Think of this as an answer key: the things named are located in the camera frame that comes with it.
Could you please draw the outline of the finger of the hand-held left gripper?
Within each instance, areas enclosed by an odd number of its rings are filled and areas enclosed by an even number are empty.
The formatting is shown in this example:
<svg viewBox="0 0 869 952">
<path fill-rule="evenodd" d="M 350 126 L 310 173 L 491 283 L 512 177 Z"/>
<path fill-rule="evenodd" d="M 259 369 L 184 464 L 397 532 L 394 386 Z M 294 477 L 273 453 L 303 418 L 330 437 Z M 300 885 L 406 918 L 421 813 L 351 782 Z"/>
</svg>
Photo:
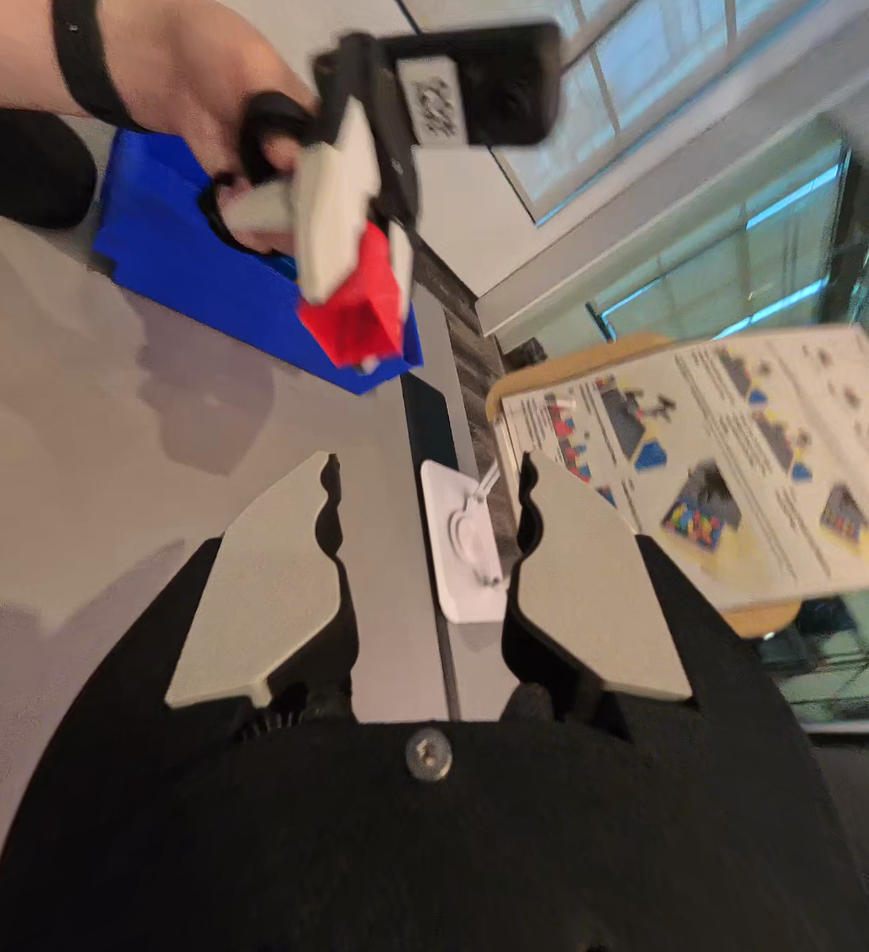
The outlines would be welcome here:
<svg viewBox="0 0 869 952">
<path fill-rule="evenodd" d="M 392 274 L 398 290 L 398 313 L 406 321 L 413 288 L 414 249 L 410 235 L 399 223 L 389 223 L 389 249 Z"/>
<path fill-rule="evenodd" d="M 302 149 L 293 177 L 294 249 L 307 303 L 326 303 L 358 263 L 381 176 L 369 119 L 346 112 L 333 144 Z"/>
</svg>

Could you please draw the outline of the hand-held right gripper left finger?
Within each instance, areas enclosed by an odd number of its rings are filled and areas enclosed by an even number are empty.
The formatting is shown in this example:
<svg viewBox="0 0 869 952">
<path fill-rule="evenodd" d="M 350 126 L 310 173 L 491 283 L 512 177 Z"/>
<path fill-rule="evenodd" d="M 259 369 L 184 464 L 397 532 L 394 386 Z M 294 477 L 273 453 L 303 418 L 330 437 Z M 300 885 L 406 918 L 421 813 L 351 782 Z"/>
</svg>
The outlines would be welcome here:
<svg viewBox="0 0 869 952">
<path fill-rule="evenodd" d="M 357 620 L 339 552 L 341 469 L 326 451 L 264 491 L 227 528 L 166 691 L 170 708 L 295 685 L 350 687 Z"/>
</svg>

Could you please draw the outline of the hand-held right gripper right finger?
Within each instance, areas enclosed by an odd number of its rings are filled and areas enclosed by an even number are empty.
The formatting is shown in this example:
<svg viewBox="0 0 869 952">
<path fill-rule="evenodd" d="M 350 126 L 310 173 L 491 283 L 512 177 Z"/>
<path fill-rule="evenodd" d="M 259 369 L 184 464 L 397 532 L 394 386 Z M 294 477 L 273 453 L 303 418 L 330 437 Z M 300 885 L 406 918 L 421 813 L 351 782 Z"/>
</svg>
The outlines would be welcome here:
<svg viewBox="0 0 869 952">
<path fill-rule="evenodd" d="M 639 540 L 595 488 L 526 453 L 518 490 L 521 556 L 502 636 L 505 663 L 549 697 L 553 720 L 590 725 L 609 693 L 693 699 Z"/>
</svg>

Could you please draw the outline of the red mega block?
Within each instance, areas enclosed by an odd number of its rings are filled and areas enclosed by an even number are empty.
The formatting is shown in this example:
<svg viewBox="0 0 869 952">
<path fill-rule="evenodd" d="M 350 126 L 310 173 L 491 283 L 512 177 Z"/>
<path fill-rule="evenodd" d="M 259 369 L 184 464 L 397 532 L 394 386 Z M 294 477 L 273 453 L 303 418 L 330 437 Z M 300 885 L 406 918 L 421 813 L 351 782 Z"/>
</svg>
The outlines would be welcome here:
<svg viewBox="0 0 869 952">
<path fill-rule="evenodd" d="M 301 324 L 336 367 L 356 368 L 403 355 L 405 316 L 391 251 L 386 233 L 368 223 L 356 267 L 339 288 L 324 303 L 299 300 Z"/>
</svg>

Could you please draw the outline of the blue plastic bin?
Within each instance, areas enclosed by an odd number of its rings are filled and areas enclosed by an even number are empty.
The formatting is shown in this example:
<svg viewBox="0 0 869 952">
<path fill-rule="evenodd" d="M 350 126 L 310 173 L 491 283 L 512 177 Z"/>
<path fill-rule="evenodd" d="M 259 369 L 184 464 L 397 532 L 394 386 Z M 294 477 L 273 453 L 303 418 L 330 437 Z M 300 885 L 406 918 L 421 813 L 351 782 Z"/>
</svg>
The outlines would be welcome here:
<svg viewBox="0 0 869 952">
<path fill-rule="evenodd" d="M 402 356 L 370 374 L 335 367 L 296 314 L 295 260 L 222 242 L 198 205 L 209 184 L 181 138 L 116 131 L 94 241 L 116 285 L 354 395 L 424 365 L 411 310 Z"/>
</svg>

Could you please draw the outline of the person's left hand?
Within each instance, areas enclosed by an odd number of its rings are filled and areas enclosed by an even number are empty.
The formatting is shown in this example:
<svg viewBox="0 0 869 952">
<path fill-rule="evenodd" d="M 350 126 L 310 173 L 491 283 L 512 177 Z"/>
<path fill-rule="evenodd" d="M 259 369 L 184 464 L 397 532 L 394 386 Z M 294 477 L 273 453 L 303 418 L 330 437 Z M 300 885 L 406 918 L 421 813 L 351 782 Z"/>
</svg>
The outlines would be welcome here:
<svg viewBox="0 0 869 952">
<path fill-rule="evenodd" d="M 226 208 L 250 190 L 238 154 L 247 102 L 277 91 L 309 113 L 317 98 L 243 16 L 209 1 L 105 1 L 97 8 L 107 65 L 132 120 L 183 138 L 224 183 Z"/>
</svg>

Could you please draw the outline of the white stand base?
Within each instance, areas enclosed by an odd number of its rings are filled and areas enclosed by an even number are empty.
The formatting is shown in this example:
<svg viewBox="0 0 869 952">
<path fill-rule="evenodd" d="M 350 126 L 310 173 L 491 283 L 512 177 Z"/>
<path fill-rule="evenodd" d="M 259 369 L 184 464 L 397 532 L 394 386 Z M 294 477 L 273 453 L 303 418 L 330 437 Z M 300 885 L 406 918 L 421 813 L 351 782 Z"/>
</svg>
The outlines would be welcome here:
<svg viewBox="0 0 869 952">
<path fill-rule="evenodd" d="M 420 466 L 422 502 L 441 612 L 453 625 L 501 623 L 508 580 L 488 508 L 497 462 L 479 481 L 433 460 Z"/>
</svg>

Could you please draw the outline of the wooden instruction board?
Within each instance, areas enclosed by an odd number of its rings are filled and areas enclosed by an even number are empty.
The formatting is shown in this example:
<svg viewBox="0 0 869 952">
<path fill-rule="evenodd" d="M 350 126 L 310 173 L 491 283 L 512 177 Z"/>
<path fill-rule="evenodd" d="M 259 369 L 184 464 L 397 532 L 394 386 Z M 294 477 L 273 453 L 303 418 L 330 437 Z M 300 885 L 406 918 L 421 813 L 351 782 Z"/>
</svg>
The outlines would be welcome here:
<svg viewBox="0 0 869 952">
<path fill-rule="evenodd" d="M 552 519 L 523 586 L 630 603 L 652 541 L 724 612 L 869 591 L 869 336 L 637 333 L 488 393 L 501 472 Z"/>
</svg>

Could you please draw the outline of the black wristband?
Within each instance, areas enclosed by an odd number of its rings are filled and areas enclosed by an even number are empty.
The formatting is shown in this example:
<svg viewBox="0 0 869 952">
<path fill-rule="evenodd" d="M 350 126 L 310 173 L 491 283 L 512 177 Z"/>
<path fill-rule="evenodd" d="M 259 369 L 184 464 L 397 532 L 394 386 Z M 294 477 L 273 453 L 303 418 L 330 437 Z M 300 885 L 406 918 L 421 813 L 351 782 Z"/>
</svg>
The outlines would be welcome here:
<svg viewBox="0 0 869 952">
<path fill-rule="evenodd" d="M 148 134 L 131 118 L 107 63 L 97 1 L 53 1 L 51 22 L 64 85 L 85 113 L 115 128 Z"/>
</svg>

